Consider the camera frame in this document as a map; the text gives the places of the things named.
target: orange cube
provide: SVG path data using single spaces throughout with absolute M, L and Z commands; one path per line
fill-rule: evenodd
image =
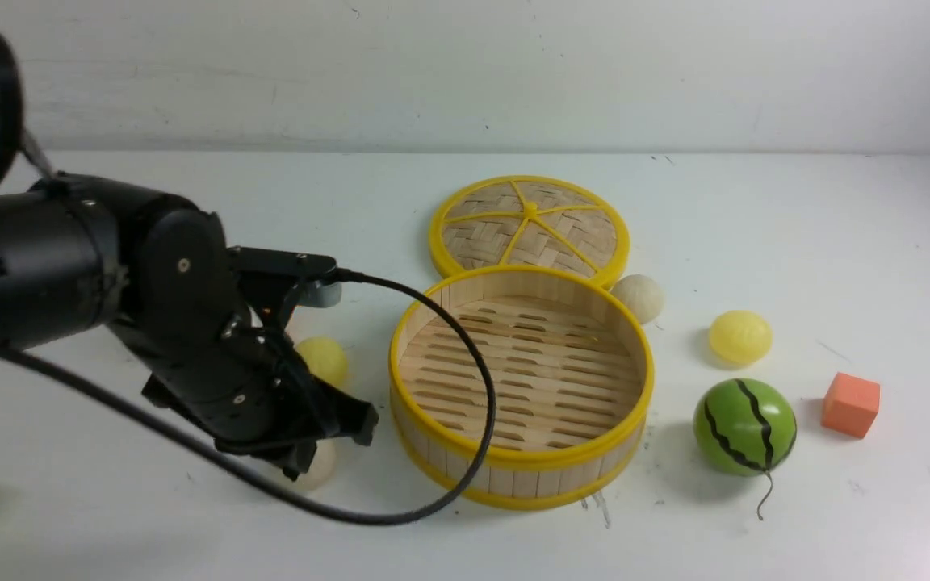
M 820 425 L 850 437 L 866 437 L 881 404 L 881 385 L 839 373 L 823 397 Z

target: white table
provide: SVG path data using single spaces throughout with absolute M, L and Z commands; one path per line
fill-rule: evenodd
M 630 272 L 660 281 L 668 304 L 647 328 L 658 371 L 649 446 L 604 491 L 610 527 L 593 504 L 502 512 L 467 500 L 399 529 L 334 525 L 0 363 L 1 580 L 930 581 L 930 157 L 52 159 L 188 195 L 221 214 L 230 244 L 328 253 L 420 288 L 437 280 L 425 228 L 447 195 L 503 173 L 551 175 L 619 210 L 634 243 Z M 32 180 L 18 169 L 7 185 Z M 352 242 L 361 239 L 370 242 Z M 442 492 L 407 460 L 384 408 L 388 339 L 407 304 L 348 286 L 338 307 L 295 318 L 296 337 L 344 343 L 355 392 L 383 413 L 371 448 L 340 446 L 338 474 L 317 499 L 395 511 Z M 690 430 L 698 397 L 734 374 L 702 359 L 704 328 L 732 308 L 771 321 L 772 352 L 742 375 L 787 394 L 802 428 L 764 522 L 765 479 L 715 474 Z M 148 373 L 106 331 L 36 352 L 140 401 Z M 882 412 L 863 441 L 819 427 L 836 371 L 882 383 Z

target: green ball with black stripes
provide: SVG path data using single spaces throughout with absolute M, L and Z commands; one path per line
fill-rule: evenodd
M 694 411 L 698 448 L 709 464 L 728 474 L 775 470 L 789 457 L 797 432 L 785 396 L 755 379 L 716 383 Z

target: yellow plastic ball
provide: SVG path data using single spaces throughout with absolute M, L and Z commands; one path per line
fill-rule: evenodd
M 750 365 L 770 350 L 774 333 L 767 320 L 752 311 L 728 311 L 709 327 L 709 346 L 720 359 Z
M 347 368 L 346 353 L 335 339 L 329 337 L 311 337 L 296 343 L 296 352 L 307 362 L 307 368 L 318 378 L 332 387 L 346 392 Z

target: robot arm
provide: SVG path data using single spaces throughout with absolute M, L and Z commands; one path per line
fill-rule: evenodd
M 188 199 L 59 173 L 0 195 L 0 345 L 107 327 L 152 371 L 143 394 L 295 479 L 315 441 L 369 445 L 371 404 L 310 375 L 282 332 L 295 303 L 329 306 L 336 262 L 232 248 Z M 251 326 L 250 309 L 262 326 Z
M 16 153 L 42 179 L 0 195 L 0 358 L 71 387 L 215 466 L 311 514 L 355 525 L 406 525 L 446 507 L 479 472 L 494 434 L 490 371 L 461 324 L 410 287 L 340 269 L 331 257 L 229 248 L 217 215 L 189 199 L 97 177 L 55 172 L 23 128 L 23 92 L 0 36 L 0 183 Z M 249 455 L 291 479 L 320 439 L 369 445 L 378 416 L 315 378 L 285 335 L 292 309 L 339 302 L 341 282 L 410 295 L 442 317 L 483 376 L 487 418 L 475 458 L 431 504 L 367 515 L 314 503 L 218 452 Z M 256 319 L 259 326 L 253 324 Z M 152 372 L 143 395 L 214 438 L 214 449 L 88 380 L 22 353 L 105 324 Z

